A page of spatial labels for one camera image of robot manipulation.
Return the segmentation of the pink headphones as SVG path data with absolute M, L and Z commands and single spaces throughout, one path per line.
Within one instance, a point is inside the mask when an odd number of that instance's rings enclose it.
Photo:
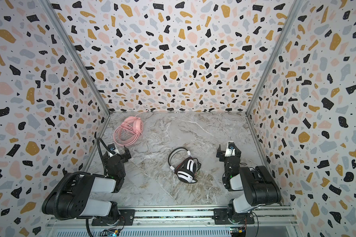
M 143 121 L 140 117 L 126 118 L 114 131 L 114 142 L 120 146 L 131 146 L 142 137 Z

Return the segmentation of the white black headphones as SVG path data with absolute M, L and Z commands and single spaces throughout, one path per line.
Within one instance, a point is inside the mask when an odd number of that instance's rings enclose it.
M 178 166 L 174 167 L 171 164 L 171 160 L 179 152 L 186 152 L 188 157 L 183 160 Z M 198 180 L 196 179 L 196 175 L 201 169 L 201 162 L 198 160 L 198 158 L 194 158 L 191 156 L 190 150 L 185 147 L 175 148 L 169 154 L 167 161 L 170 169 L 174 172 L 174 174 L 181 182 L 186 184 L 195 184 L 198 182 Z

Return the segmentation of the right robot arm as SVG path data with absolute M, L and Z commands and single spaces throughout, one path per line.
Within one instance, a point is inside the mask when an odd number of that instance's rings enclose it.
M 265 166 L 242 166 L 241 151 L 234 142 L 228 142 L 224 151 L 219 147 L 216 157 L 224 163 L 224 187 L 230 192 L 243 192 L 230 200 L 226 208 L 214 209 L 216 225 L 253 224 L 254 209 L 281 202 L 280 189 L 268 169 Z

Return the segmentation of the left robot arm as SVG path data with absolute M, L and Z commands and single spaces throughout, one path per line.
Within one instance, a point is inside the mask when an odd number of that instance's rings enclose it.
M 117 202 L 93 199 L 91 194 L 120 191 L 126 176 L 124 164 L 131 159 L 131 153 L 124 147 L 121 154 L 115 144 L 106 145 L 101 138 L 97 139 L 97 147 L 104 174 L 66 173 L 43 202 L 43 214 L 52 215 L 59 221 L 92 219 L 94 226 L 129 224 Z

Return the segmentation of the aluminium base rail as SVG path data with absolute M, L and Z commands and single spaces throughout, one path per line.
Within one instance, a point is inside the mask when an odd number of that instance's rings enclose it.
M 288 206 L 262 206 L 231 221 L 225 206 L 120 207 L 121 220 L 109 226 L 99 220 L 51 218 L 48 237 L 300 237 Z

